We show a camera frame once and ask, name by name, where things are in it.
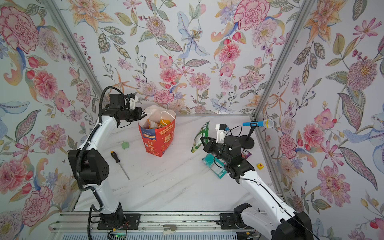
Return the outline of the green snack packet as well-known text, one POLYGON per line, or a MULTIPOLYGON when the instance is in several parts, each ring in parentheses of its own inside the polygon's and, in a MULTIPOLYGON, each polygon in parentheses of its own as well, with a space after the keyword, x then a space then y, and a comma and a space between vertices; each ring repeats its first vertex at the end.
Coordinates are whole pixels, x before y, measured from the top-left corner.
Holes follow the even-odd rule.
POLYGON ((200 128, 199 132, 195 136, 193 146, 191 149, 192 153, 195 153, 199 149, 199 147, 202 145, 202 143, 200 141, 200 137, 208 137, 209 136, 209 124, 210 124, 209 121, 204 123, 204 125, 200 128))

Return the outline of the teal snack packet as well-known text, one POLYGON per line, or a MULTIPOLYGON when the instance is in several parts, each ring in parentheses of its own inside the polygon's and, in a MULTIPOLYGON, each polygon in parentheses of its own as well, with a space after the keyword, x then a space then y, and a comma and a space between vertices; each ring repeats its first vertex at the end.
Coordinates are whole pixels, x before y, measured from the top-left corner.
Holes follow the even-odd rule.
POLYGON ((222 179, 227 171, 225 169, 225 163, 219 159, 217 159, 212 154, 207 154, 204 158, 202 158, 202 162, 212 170, 219 179, 222 179))

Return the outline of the orange green noodle packet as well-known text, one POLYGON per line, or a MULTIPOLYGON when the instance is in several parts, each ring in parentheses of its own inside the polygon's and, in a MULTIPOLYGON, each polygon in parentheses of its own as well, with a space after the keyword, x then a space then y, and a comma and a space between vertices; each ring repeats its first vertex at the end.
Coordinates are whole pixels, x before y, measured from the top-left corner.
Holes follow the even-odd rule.
POLYGON ((147 119, 147 123, 148 123, 148 128, 149 129, 158 129, 160 124, 159 123, 156 123, 150 119, 147 119))

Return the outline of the magenta striped snack packet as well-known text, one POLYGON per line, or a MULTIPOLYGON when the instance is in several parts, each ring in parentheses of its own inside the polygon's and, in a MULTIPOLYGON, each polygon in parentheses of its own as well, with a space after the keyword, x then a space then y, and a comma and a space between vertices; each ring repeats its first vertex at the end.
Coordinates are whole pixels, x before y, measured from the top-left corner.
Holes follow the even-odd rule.
POLYGON ((241 149, 241 153, 242 153, 242 158, 245 160, 252 155, 252 153, 250 153, 248 150, 245 150, 245 149, 241 149))

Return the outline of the red paper gift bag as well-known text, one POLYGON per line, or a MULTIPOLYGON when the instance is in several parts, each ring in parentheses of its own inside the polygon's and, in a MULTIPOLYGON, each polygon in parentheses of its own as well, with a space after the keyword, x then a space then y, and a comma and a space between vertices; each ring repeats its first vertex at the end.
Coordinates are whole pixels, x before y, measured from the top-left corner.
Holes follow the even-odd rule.
POLYGON ((144 110, 147 114, 139 121, 139 130, 147 153, 162 157, 164 152, 171 145, 176 127, 176 113, 172 110, 166 110, 162 107, 152 105, 144 110), (169 120, 172 123, 167 127, 158 129, 149 129, 147 119, 160 123, 161 119, 169 120))

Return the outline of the yellow snack packet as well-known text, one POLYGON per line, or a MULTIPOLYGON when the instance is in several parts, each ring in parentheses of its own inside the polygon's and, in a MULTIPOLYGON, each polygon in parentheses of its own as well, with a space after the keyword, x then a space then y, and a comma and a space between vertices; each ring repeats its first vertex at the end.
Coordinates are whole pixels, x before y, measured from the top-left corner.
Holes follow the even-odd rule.
POLYGON ((161 127, 161 128, 164 128, 164 127, 167 127, 168 125, 170 125, 172 122, 171 121, 169 121, 169 120, 163 120, 163 119, 161 119, 161 121, 160 121, 160 123, 159 123, 159 126, 161 127))

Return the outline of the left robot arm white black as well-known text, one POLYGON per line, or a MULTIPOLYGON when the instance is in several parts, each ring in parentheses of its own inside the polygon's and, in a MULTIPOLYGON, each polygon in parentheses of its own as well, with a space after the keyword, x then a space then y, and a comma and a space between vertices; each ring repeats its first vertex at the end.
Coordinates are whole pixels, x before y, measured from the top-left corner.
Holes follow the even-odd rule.
POLYGON ((112 196, 108 183, 109 163, 100 153, 109 135, 120 127, 121 122, 131 124, 146 116, 142 108, 137 107, 138 97, 135 94, 124 94, 117 90, 110 94, 110 102, 106 106, 99 104, 98 122, 83 144, 70 150, 68 160, 72 168, 78 188, 81 192, 91 191, 99 207, 91 206, 91 211, 99 213, 102 221, 123 224, 124 211, 119 201, 112 196))

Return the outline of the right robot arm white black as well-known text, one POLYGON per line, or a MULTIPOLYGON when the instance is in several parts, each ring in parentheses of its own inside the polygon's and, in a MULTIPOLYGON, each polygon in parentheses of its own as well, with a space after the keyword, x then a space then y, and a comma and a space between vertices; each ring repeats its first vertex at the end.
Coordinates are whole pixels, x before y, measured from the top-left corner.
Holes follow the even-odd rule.
POLYGON ((236 227, 250 227, 268 240, 313 240, 310 217, 296 212, 265 184, 255 168, 242 157, 237 137, 226 136, 219 142, 201 137, 204 151, 225 162, 229 176, 242 186, 262 207, 262 212, 252 210, 252 205, 241 204, 234 208, 236 227))

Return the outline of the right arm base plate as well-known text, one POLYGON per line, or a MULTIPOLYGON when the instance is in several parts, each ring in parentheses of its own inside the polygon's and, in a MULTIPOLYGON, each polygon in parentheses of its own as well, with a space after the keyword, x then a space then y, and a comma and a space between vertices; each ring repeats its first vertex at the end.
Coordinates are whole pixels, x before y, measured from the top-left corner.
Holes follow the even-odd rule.
POLYGON ((237 220, 235 213, 220 213, 218 225, 222 230, 253 231, 254 229, 237 220))

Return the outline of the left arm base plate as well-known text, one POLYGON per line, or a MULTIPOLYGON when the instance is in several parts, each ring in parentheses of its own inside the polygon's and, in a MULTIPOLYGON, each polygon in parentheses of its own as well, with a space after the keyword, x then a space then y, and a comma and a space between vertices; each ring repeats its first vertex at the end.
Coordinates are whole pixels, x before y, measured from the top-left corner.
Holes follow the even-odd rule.
POLYGON ((100 217, 98 230, 138 230, 141 214, 124 214, 123 217, 115 214, 100 214, 100 217))

